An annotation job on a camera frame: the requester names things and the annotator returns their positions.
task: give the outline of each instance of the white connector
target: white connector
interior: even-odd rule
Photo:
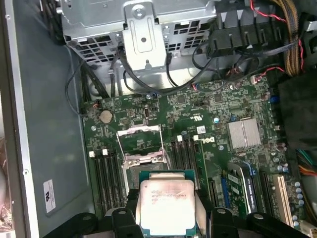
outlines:
[[[310,238],[317,238],[317,227],[306,221],[300,221],[299,225],[303,234]]]

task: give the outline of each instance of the motherboard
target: motherboard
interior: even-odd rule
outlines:
[[[221,81],[201,84],[214,90]],[[195,189],[214,207],[245,218],[264,212],[295,227],[303,217],[300,183],[290,174],[267,79],[218,92],[126,95],[84,104],[96,215],[125,205],[140,171],[194,170]]]

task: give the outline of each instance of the pcie slot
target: pcie slot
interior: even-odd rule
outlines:
[[[216,183],[214,180],[209,179],[208,180],[208,185],[209,185],[209,191],[210,191],[210,198],[211,202],[214,207],[219,206],[219,201],[218,201],[218,194],[217,194],[217,189],[216,189]]]
[[[294,227],[284,176],[273,175],[273,182],[276,187],[276,198],[281,220],[285,224]]]
[[[274,210],[273,210],[273,204],[271,200],[271,192],[270,192],[270,186],[267,178],[267,174],[265,171],[260,171],[260,181],[261,181],[261,188],[263,192],[264,197],[264,203],[266,207],[266,213],[268,213],[271,216],[274,216]]]
[[[225,178],[221,178],[221,186],[223,191],[224,205],[226,208],[230,208],[229,194]]]

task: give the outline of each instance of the green circuit board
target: green circuit board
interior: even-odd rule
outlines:
[[[215,89],[221,85],[222,82],[214,82],[202,84],[200,87]],[[163,143],[163,149],[170,158],[172,168],[194,169],[197,174],[196,182],[199,184],[197,188],[208,193],[210,198],[216,197],[216,206],[225,206],[221,178],[223,171],[227,170],[228,162],[247,162],[255,170],[264,171],[268,177],[279,173],[277,166],[286,163],[286,159],[285,153],[277,150],[276,144],[280,137],[274,123],[271,104],[265,98],[267,91],[268,83],[263,78],[256,85],[252,85],[250,80],[244,80],[239,84],[228,85],[221,92],[201,93],[185,89],[170,96],[152,95],[150,99],[144,95],[126,95],[85,103],[87,115],[83,117],[83,125],[97,216],[102,217],[111,206],[124,205],[127,194],[121,168],[124,160],[122,150],[126,155],[144,155],[159,151]],[[101,113],[105,110],[112,115],[112,118],[107,118],[108,123],[100,119]],[[232,149],[227,124],[242,119],[256,119],[261,143]],[[158,125],[160,132],[143,131],[117,137],[118,131],[137,125]],[[109,158],[104,161],[96,159],[102,158],[103,149],[111,153],[110,156],[107,155]],[[94,152],[96,157],[91,158],[91,152]],[[166,163],[131,167],[127,171],[129,188],[138,186],[139,171],[167,167]],[[98,180],[97,174],[104,175],[106,179]],[[209,184],[210,180],[214,183],[213,191]],[[294,178],[285,174],[285,180],[289,186],[289,197],[292,197],[294,194],[291,184]],[[270,178],[268,186],[273,186]],[[272,199],[274,215],[279,217],[278,204],[274,192],[271,192],[268,196]],[[104,201],[116,200],[116,197],[120,198],[122,204]],[[241,203],[231,201],[230,206],[232,210],[239,211],[238,206],[241,206]],[[294,206],[293,214],[302,216],[302,209]]]

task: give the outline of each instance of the chipset heatsink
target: chipset heatsink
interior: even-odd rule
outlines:
[[[232,149],[261,145],[256,119],[230,122],[227,128]]]

